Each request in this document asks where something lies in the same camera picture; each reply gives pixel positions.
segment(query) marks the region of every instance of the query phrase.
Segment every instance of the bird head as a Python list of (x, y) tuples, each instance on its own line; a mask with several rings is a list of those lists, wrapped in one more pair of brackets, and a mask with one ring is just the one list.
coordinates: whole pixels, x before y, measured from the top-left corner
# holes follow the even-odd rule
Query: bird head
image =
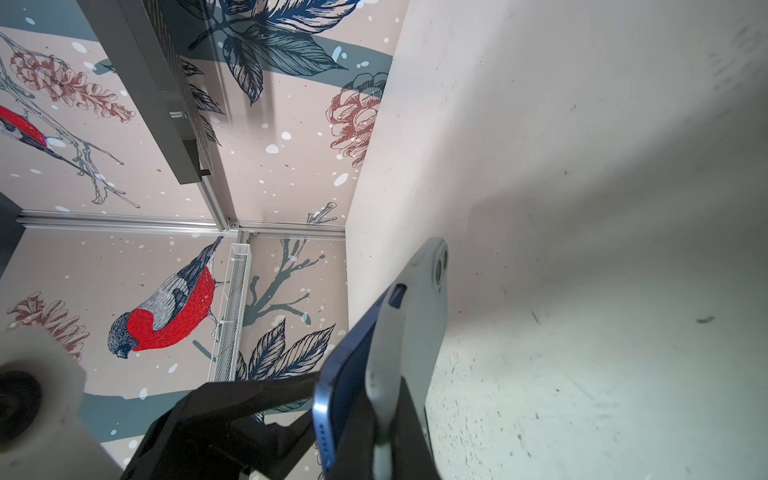
[(130, 316), (129, 312), (120, 315), (120, 318), (112, 323), (112, 328), (109, 329), (109, 337), (107, 338), (109, 351), (122, 359), (128, 358), (128, 353), (139, 345), (136, 337), (128, 332), (128, 318)]

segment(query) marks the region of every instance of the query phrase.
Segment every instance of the dark blue leaf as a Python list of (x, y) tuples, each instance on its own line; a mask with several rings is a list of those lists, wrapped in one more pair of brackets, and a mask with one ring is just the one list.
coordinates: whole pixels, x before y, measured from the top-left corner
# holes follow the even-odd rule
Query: dark blue leaf
[(237, 353), (237, 371), (235, 372), (235, 379), (248, 380), (248, 366), (243, 360), (243, 354)]
[(255, 4), (256, 0), (221, 0), (221, 7), (227, 15), (250, 12)]
[(200, 116), (200, 121), (203, 123), (203, 128), (205, 129), (205, 136), (208, 137), (208, 140), (215, 141), (219, 147), (221, 144), (219, 143), (219, 139), (216, 138), (216, 132), (214, 131), (214, 128), (210, 125), (208, 122), (208, 119), (205, 118), (203, 115)]
[(279, 0), (260, 13), (266, 21), (288, 31), (319, 33), (355, 9), (357, 0)]
[(280, 325), (259, 339), (256, 348), (250, 355), (250, 362), (248, 362), (248, 378), (251, 380), (267, 378), (267, 372), (274, 366), (285, 349), (286, 322), (283, 320)]
[(214, 16), (216, 9), (216, 0), (176, 0), (184, 10), (198, 17), (200, 20), (206, 20)]
[(184, 68), (184, 74), (188, 77), (192, 75), (205, 75), (202, 70), (184, 59), (181, 60), (181, 66)]
[(266, 377), (285, 379), (309, 372), (326, 352), (333, 327), (310, 333), (294, 343), (290, 350), (281, 355), (272, 365)]
[(219, 104), (216, 103), (209, 94), (205, 93), (192, 84), (190, 84), (190, 89), (192, 90), (192, 96), (194, 97), (194, 103), (197, 107), (197, 110), (212, 111), (218, 114), (224, 113), (219, 108)]
[(294, 400), (291, 403), (286, 403), (285, 405), (275, 407), (275, 410), (277, 410), (278, 412), (290, 412), (291, 410), (296, 410), (298, 408), (301, 408), (301, 406), (304, 405), (307, 402), (307, 400), (309, 399)]
[(252, 45), (236, 37), (224, 41), (224, 59), (240, 89), (250, 98), (250, 104), (259, 99), (264, 89), (264, 73)]
[(323, 50), (312, 35), (289, 32), (254, 23), (243, 37), (252, 42), (259, 56), (288, 75), (314, 75), (343, 68)]

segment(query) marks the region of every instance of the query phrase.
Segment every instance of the wallpaper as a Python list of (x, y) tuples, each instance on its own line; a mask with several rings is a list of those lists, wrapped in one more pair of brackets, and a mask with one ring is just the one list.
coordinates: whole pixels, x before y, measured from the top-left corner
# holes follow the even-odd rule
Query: wallpaper
[[(344, 242), (252, 238), (238, 377), (319, 368), (348, 329)], [(151, 422), (207, 380), (232, 242), (27, 229), (0, 279), (0, 335), (34, 324), (59, 341), (87, 373), (81, 420), (126, 465)], [(307, 408), (261, 417), (290, 422)], [(314, 458), (310, 449), (296, 478), (317, 478)]]
[[(333, 202), (344, 224), (407, 0), (161, 6), (230, 215), (303, 222)], [(208, 216), (195, 186), (176, 184), (75, 0), (11, 0), (0, 25), (0, 141), (13, 158), (0, 190), (25, 209)], [(60, 179), (76, 190), (63, 194)]]

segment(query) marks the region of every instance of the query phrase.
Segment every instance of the black circular cap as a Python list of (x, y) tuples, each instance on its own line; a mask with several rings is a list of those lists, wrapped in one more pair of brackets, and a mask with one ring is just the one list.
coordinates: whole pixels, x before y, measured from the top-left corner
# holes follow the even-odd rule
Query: black circular cap
[(42, 389), (26, 372), (0, 373), (0, 445), (15, 440), (34, 422)]

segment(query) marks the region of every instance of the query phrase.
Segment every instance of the bird illustration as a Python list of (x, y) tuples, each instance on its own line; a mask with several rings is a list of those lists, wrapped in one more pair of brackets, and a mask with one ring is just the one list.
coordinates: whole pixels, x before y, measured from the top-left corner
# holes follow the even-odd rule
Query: bird illustration
[(141, 305), (114, 321), (107, 339), (110, 352), (126, 359), (131, 350), (175, 345), (203, 319), (213, 318), (210, 305), (217, 285), (213, 276), (214, 254), (222, 238), (203, 248), (179, 273), (169, 276)]
[(22, 117), (19, 114), (15, 114), (9, 109), (0, 106), (0, 121), (2, 122), (2, 129), (0, 131), (3, 134), (8, 135), (11, 138), (21, 141), (27, 145), (44, 151), (46, 154), (51, 155), (59, 160), (66, 161), (64, 157), (57, 154), (48, 146), (48, 139), (43, 133), (36, 128), (33, 124), (29, 123), (29, 120)]

